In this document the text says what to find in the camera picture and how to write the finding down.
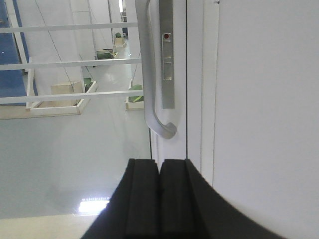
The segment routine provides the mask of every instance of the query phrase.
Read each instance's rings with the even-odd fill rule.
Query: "door frame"
[[[156,69],[161,69],[159,0],[151,1],[151,21],[155,45]],[[161,71],[156,71],[156,112],[164,124],[172,122],[177,127],[176,135],[164,139],[151,133],[152,157],[160,167],[165,159],[187,158],[187,108],[186,108],[186,66],[187,66],[187,0],[173,1],[174,42],[174,88],[175,108],[162,109]]]
[[[182,31],[186,32],[186,62],[184,65],[179,62],[180,65],[175,66],[175,70],[186,69],[185,79],[175,77],[175,84],[182,81],[186,86],[186,90],[175,86],[175,98],[183,95],[182,107],[185,107],[186,112],[182,117],[186,123],[186,134],[180,137],[179,132],[175,139],[167,140],[152,133],[152,156],[159,165],[167,158],[166,155],[169,158],[189,158],[212,185],[219,4],[218,1],[211,0],[186,0],[184,11],[186,25],[183,30],[176,27],[176,19],[174,20],[174,42],[179,42],[177,38],[183,34]],[[175,56],[180,55],[176,44],[174,49]],[[165,111],[167,110],[158,110],[158,115],[163,116]],[[167,115],[164,119],[164,122],[171,120]]]

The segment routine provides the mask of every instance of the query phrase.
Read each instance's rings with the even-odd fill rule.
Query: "silver door handle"
[[[146,124],[159,136],[170,139],[177,128],[173,123],[162,124],[155,112],[155,51],[149,15],[150,0],[135,0],[140,36]]]

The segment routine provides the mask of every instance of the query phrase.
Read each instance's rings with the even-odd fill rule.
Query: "white railing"
[[[23,26],[0,28],[0,33],[31,32],[31,31],[64,31],[64,30],[86,30],[101,28],[123,28],[138,27],[137,22],[120,23],[97,23],[97,24],[78,24],[78,25],[57,25],[57,26]]]
[[[47,95],[47,96],[18,96],[18,97],[0,98],[0,104],[80,100],[80,99],[91,99],[91,98],[95,98],[95,97],[126,97],[126,96],[143,96],[143,95],[144,95],[143,90],[137,90],[137,91],[108,91],[108,92],[93,92],[93,93],[73,93],[73,94]]]
[[[132,59],[110,59],[110,60],[89,60],[89,61],[62,61],[51,63],[28,63],[28,64],[6,64],[0,65],[0,71],[23,70],[30,68],[55,68],[55,67],[74,67],[74,66],[107,66],[141,63],[140,58]]]

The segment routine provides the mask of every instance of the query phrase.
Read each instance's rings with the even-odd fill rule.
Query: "glossy floor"
[[[132,77],[130,65],[89,70],[98,91],[127,90]],[[144,111],[126,111],[124,101],[95,98],[78,116],[0,120],[0,238],[85,232],[95,216],[79,217],[82,199],[110,197],[129,158],[150,158]]]

